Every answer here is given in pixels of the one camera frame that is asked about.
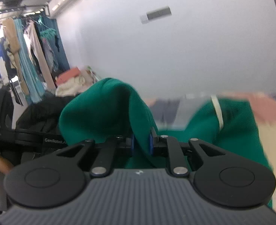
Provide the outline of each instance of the white wall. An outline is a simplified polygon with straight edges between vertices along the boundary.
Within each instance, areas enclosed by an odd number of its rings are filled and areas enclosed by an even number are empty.
[[[164,6],[172,16],[141,23]],[[71,66],[143,97],[276,91],[273,0],[80,0],[57,21]]]

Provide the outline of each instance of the screw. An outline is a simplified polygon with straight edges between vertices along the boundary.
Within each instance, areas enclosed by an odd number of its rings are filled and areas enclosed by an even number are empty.
[[[175,174],[186,174],[188,172],[188,169],[183,166],[177,166],[173,169],[173,172]]]
[[[102,166],[97,166],[97,167],[94,167],[92,168],[91,172],[95,175],[101,175],[101,174],[104,174],[105,172],[107,171],[107,169],[105,169],[104,167]]]

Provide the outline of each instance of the green cloth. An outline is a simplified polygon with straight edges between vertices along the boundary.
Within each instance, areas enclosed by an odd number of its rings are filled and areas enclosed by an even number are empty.
[[[165,158],[149,154],[150,127],[158,134],[176,137],[181,142],[199,138],[270,168],[260,144],[258,129],[248,101],[220,98],[224,127],[211,101],[197,111],[184,131],[158,131],[151,111],[138,93],[117,79],[103,79],[73,99],[62,111],[59,126],[68,145],[85,139],[96,143],[106,137],[133,131],[135,155],[122,160],[125,168],[165,167]]]

